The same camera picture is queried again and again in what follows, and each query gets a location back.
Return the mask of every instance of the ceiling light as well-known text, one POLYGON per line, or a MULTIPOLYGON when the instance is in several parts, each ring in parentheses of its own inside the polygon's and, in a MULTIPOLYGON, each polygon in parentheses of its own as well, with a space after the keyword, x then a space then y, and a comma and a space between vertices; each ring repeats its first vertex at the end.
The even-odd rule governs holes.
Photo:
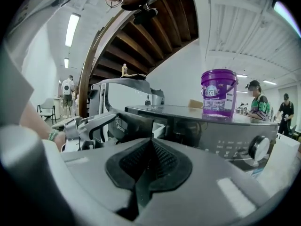
POLYGON ((237 77, 246 78, 246 77, 248 77, 248 76, 245 75, 245 74, 237 74, 237 77))
POLYGON ((267 84, 271 84, 271 85, 277 85, 276 83, 270 82, 270 81, 263 81, 263 82, 265 82, 265 83, 267 83, 267 84))
POLYGON ((76 26, 79 22, 80 15, 72 13, 69 19, 65 45, 71 47, 76 26))
POLYGON ((65 68, 68 69, 69 68, 69 59, 65 58, 64 63, 65 63, 65 68))
POLYGON ((282 16, 282 18, 284 18, 290 24, 290 26, 292 26, 292 28, 297 32, 299 37, 301 37, 300 29, 299 29, 297 23, 295 22, 293 16, 290 14, 290 12, 286 9, 284 4, 277 1, 274 5, 274 10, 280 16, 282 16))

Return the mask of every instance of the chair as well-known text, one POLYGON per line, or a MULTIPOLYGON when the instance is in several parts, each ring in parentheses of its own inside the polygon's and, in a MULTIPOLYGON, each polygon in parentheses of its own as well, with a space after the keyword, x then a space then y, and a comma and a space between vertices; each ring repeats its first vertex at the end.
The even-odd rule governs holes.
POLYGON ((55 105, 54 100, 52 98, 47 98, 46 101, 37 106, 37 113, 42 117, 46 117, 47 119, 52 117, 52 125, 53 125, 53 116, 55 116, 55 105), (52 112, 43 112, 41 109, 52 109, 52 112))
POLYGON ((292 138, 293 134, 295 133, 297 125, 295 125, 292 129, 288 131, 288 137, 292 138))

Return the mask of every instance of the person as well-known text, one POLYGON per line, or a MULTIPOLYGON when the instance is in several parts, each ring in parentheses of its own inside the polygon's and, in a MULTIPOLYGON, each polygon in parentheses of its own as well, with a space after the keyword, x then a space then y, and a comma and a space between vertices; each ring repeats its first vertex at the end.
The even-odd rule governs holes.
POLYGON ((248 89, 249 96, 254 97, 251 103, 251 111, 246 114, 259 120, 267 120, 269 102, 266 96, 261 92, 260 83, 258 81, 251 81, 247 84, 246 89, 248 89))
MULTIPOLYGON (((108 6, 116 7, 121 5, 123 10, 137 10, 140 5, 144 5, 149 0, 106 0, 108 6)), ((62 146, 66 143, 66 135, 64 132, 58 132, 57 130, 52 130, 35 111, 33 105, 28 102, 26 108, 21 116, 20 125, 28 127, 34 130, 42 139, 52 140, 56 143, 59 151, 61 151, 62 146)))
POLYGON ((275 117, 277 118, 280 115, 280 113, 283 112, 278 133, 288 136, 288 132, 292 123, 292 118, 294 116, 294 109, 293 103, 289 100, 288 94, 285 93, 283 97, 284 102, 281 103, 280 108, 275 117))
POLYGON ((69 75, 68 79, 62 82, 62 94, 63 94, 63 118, 71 117, 72 111, 72 92, 74 88, 73 76, 69 75))

